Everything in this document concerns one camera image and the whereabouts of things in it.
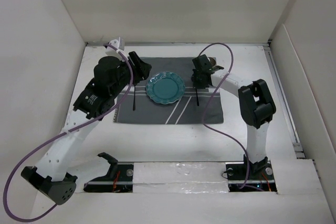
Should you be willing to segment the black fork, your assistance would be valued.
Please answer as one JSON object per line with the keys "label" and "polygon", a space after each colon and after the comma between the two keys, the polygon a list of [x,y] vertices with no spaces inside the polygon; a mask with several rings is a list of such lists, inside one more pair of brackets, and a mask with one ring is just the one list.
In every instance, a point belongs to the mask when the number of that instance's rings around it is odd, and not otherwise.
{"label": "black fork", "polygon": [[197,90],[197,88],[195,88],[195,93],[196,93],[196,104],[197,104],[197,106],[199,106],[199,105],[200,105],[200,102],[199,102],[199,97],[198,97],[198,90]]}

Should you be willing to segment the teal scalloped plate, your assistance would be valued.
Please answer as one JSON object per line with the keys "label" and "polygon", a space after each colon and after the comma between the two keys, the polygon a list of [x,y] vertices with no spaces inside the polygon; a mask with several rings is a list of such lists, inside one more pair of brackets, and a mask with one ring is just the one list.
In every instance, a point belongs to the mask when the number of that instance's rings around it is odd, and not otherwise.
{"label": "teal scalloped plate", "polygon": [[146,94],[154,103],[167,105],[179,101],[185,92],[183,79],[174,72],[153,75],[145,86]]}

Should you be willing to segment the black spoon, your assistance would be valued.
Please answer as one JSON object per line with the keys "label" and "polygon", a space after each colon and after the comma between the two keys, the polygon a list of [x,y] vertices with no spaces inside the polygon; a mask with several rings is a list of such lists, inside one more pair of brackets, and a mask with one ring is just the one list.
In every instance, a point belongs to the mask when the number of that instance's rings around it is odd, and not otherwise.
{"label": "black spoon", "polygon": [[133,107],[132,110],[135,111],[136,110],[136,86],[134,85],[134,89],[133,89]]}

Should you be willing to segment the grey striped cloth placemat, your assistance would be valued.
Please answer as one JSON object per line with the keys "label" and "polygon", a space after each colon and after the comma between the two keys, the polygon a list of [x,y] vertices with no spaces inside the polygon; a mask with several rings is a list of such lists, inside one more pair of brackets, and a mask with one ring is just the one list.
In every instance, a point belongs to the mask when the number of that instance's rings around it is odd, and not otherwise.
{"label": "grey striped cloth placemat", "polygon": [[143,58],[152,66],[150,77],[169,71],[178,74],[185,83],[183,97],[172,104],[154,103],[146,94],[147,81],[136,86],[136,110],[133,111],[133,89],[128,97],[114,111],[114,123],[122,124],[201,124],[202,114],[211,97],[212,89],[198,90],[199,106],[196,104],[196,93],[192,86],[191,75],[194,65],[190,57],[177,58]]}

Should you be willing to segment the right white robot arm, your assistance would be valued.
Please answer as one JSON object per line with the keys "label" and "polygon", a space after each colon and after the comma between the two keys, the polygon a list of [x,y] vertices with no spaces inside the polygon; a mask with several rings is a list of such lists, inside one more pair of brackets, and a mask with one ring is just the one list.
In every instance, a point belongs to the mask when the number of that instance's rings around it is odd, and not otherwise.
{"label": "right white robot arm", "polygon": [[205,89],[212,86],[238,98],[240,114],[247,125],[247,153],[244,155],[243,173],[247,178],[256,178],[268,162],[267,131],[276,112],[266,81],[242,79],[221,66],[213,67],[206,55],[198,56],[192,62],[194,64],[191,77],[193,87]]}

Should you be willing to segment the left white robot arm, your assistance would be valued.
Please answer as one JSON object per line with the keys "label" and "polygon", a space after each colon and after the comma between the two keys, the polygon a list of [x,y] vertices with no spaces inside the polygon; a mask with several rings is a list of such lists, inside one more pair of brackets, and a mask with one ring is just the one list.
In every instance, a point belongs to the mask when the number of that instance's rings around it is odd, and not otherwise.
{"label": "left white robot arm", "polygon": [[121,91],[129,84],[146,80],[151,69],[134,51],[126,61],[113,56],[102,57],[93,69],[93,78],[74,102],[61,137],[34,166],[24,167],[22,178],[57,205],[70,199],[80,181],[114,179],[118,161],[105,152],[98,154],[93,165],[85,169],[70,167],[70,164],[89,133],[113,108]]}

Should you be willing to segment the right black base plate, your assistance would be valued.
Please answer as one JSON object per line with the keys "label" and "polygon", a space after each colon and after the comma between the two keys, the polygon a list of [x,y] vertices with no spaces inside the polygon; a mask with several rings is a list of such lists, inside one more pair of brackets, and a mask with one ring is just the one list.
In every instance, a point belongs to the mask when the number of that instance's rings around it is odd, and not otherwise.
{"label": "right black base plate", "polygon": [[275,177],[270,163],[255,173],[249,172],[246,178],[246,166],[243,162],[228,162],[222,177],[228,182],[230,193],[233,192],[277,192]]}

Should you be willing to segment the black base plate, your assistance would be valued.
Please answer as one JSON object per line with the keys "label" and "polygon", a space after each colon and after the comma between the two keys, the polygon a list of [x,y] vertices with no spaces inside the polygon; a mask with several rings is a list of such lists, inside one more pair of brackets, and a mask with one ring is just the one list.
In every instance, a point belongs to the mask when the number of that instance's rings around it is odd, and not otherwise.
{"label": "black base plate", "polygon": [[133,192],[133,163],[119,163],[114,175],[107,173],[85,183],[86,193],[132,193]]}
{"label": "black base plate", "polygon": [[243,162],[228,162],[222,177],[228,182],[230,193],[233,192],[277,192],[275,177],[270,163],[255,173],[249,172],[246,178],[246,166]]}

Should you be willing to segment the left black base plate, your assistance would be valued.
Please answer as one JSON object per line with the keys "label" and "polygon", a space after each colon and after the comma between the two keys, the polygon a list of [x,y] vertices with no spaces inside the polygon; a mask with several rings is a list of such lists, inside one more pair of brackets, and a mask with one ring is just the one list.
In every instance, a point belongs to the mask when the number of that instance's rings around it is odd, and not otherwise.
{"label": "left black base plate", "polygon": [[119,163],[114,175],[107,173],[85,183],[86,193],[132,193],[133,192],[133,163]]}

